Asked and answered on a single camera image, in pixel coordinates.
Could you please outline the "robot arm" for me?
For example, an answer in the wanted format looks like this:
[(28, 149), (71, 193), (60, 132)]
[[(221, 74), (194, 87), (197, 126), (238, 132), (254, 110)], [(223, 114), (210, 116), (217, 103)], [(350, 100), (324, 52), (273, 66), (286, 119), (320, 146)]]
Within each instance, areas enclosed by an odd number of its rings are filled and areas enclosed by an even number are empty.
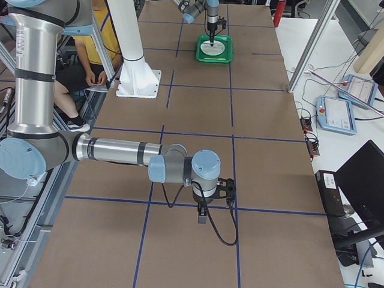
[(219, 1), (206, 0), (206, 1), (195, 1), (193, 4), (190, 1), (172, 1), (182, 13), (183, 20), (191, 24), (193, 23), (199, 15), (203, 12), (206, 13), (206, 27), (209, 31), (209, 43), (211, 47), (214, 46), (214, 38), (216, 35), (216, 30), (220, 22), (220, 17), (218, 14)]
[(10, 1), (16, 24), (15, 120), (1, 142), (1, 169), (17, 179), (43, 174), (62, 163), (92, 159), (146, 166), (152, 182), (191, 187), (198, 221), (211, 219), (208, 204), (223, 190), (220, 159), (210, 150), (188, 156), (179, 144), (94, 138), (53, 126), (56, 45), (63, 33), (94, 31), (90, 1)]

